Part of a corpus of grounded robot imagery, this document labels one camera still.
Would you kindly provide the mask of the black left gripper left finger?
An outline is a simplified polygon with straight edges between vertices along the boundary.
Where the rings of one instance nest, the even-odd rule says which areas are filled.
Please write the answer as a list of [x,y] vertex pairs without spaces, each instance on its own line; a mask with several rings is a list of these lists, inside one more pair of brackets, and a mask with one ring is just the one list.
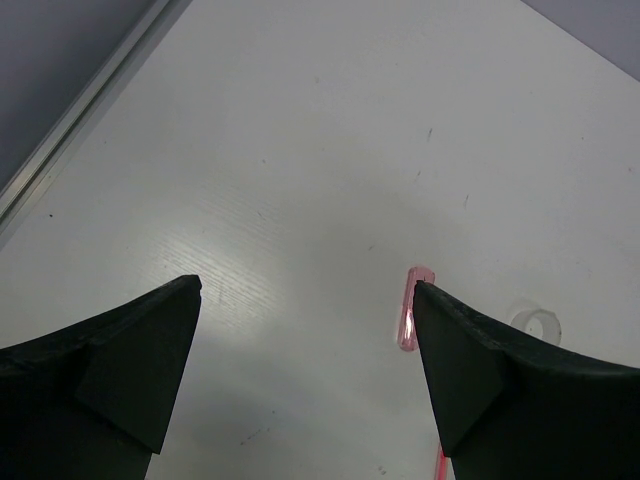
[[201,288],[183,275],[2,349],[2,478],[145,478],[168,431]]

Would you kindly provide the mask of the pink pen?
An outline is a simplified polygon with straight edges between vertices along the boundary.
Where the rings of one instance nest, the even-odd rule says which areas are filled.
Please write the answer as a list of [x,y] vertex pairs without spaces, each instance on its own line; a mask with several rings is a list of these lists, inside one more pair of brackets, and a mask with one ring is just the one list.
[[433,480],[447,480],[448,473],[449,473],[448,458],[444,454],[442,445],[438,444]]

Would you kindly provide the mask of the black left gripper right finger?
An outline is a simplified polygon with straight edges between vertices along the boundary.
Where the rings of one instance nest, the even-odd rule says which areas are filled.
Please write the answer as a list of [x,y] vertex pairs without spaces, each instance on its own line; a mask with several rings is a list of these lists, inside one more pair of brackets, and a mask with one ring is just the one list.
[[636,368],[546,343],[424,282],[413,316],[457,478],[638,477]]

